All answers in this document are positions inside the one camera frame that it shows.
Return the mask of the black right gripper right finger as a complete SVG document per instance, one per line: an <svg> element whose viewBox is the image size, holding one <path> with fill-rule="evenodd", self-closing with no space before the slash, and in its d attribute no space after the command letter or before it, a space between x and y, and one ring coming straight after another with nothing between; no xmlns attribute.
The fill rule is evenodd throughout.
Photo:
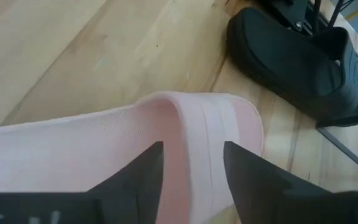
<svg viewBox="0 0 358 224"><path fill-rule="evenodd" d="M280 169L234 142L224 143L224 168L242 223L279 223L283 191L291 187Z"/></svg>

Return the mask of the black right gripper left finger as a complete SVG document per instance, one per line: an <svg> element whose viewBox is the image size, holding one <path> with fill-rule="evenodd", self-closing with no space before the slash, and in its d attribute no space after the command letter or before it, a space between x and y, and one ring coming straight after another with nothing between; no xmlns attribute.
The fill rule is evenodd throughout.
<svg viewBox="0 0 358 224"><path fill-rule="evenodd" d="M157 141L113 176L93 187L85 223L154 224L162 192L164 152Z"/></svg>

